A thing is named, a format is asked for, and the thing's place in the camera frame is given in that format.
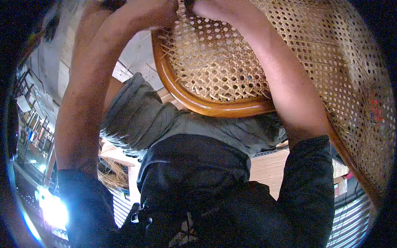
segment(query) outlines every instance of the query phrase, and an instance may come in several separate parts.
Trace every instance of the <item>curved wooden rail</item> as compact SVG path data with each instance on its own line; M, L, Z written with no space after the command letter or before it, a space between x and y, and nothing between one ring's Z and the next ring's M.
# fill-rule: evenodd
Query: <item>curved wooden rail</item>
M235 102L222 103L207 100L194 95L177 82L177 76L171 67L167 56L164 56L162 40L158 38L158 31L152 31L152 46L154 62L162 83L170 94L188 109L202 115L212 117L248 117L275 111L273 102L264 96L251 99L239 99Z

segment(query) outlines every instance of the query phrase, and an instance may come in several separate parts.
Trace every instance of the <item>person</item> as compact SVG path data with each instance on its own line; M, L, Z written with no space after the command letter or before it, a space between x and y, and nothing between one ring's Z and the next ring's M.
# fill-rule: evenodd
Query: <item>person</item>
M330 124L310 77L248 0L199 0L193 12L236 27L259 59L277 114L212 118L162 104L136 73L114 66L139 31L172 27L177 0L91 1L76 33L55 151L73 247L325 247L333 222ZM97 179L98 139L142 158L138 223L115 225L112 195ZM288 137L278 200L250 182L252 157Z

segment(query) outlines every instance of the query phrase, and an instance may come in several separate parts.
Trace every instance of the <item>rattan strand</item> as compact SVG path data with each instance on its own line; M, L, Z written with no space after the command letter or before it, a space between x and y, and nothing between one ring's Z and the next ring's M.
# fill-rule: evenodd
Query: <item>rattan strand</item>
M362 18L342 0L252 2L307 70L358 169L384 192L394 156L394 98ZM235 28L185 15L183 1L178 14L175 29L159 38L187 91L222 102L266 93L259 61Z

